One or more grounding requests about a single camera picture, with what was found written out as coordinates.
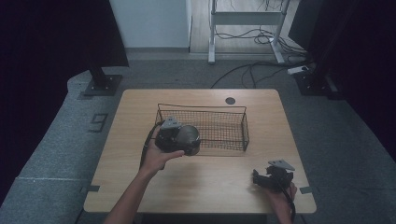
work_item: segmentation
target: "metal rack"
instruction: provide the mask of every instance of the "metal rack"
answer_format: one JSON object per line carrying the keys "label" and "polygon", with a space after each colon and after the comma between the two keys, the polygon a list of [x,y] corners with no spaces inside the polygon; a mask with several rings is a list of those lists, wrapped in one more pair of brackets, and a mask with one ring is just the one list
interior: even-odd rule
{"label": "metal rack", "polygon": [[156,123],[175,117],[198,129],[201,148],[246,151],[248,120],[245,106],[187,106],[158,104]]}
{"label": "metal rack", "polygon": [[271,48],[278,63],[285,60],[279,49],[278,40],[286,18],[290,0],[286,0],[281,11],[271,12],[225,12],[216,11],[216,1],[212,1],[210,11],[210,39],[209,39],[209,63],[215,63],[215,26],[216,25],[276,25],[276,33],[270,38]]}

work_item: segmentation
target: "metal frame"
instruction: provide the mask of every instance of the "metal frame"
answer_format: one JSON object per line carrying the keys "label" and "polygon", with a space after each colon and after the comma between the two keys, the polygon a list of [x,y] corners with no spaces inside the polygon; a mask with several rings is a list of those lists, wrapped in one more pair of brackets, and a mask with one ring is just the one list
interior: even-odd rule
{"label": "metal frame", "polygon": [[215,26],[216,25],[276,25],[274,38],[270,38],[271,47],[278,63],[285,60],[280,53],[278,40],[286,18],[290,0],[286,0],[282,11],[271,12],[217,12],[216,0],[212,1],[210,12],[210,39],[209,39],[209,63],[215,63]]}

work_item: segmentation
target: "power strip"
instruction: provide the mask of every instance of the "power strip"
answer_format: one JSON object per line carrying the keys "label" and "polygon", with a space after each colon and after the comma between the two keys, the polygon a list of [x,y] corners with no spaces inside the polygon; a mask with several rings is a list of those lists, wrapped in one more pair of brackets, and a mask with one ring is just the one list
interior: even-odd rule
{"label": "power strip", "polygon": [[300,66],[300,67],[288,69],[289,75],[295,75],[295,74],[307,73],[307,72],[309,72],[309,68],[307,66]]}

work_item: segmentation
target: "white wall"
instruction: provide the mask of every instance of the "white wall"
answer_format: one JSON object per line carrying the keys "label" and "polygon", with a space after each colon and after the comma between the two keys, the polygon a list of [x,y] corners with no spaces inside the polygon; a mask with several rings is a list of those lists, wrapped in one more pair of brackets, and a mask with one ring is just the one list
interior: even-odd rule
{"label": "white wall", "polygon": [[110,0],[125,48],[188,48],[191,0]]}

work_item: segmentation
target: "black curtain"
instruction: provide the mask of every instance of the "black curtain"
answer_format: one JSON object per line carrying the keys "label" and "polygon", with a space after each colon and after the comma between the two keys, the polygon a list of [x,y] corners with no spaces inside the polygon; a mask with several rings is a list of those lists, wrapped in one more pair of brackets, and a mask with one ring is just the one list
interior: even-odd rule
{"label": "black curtain", "polygon": [[0,3],[1,202],[89,57],[98,67],[128,66],[107,0]]}

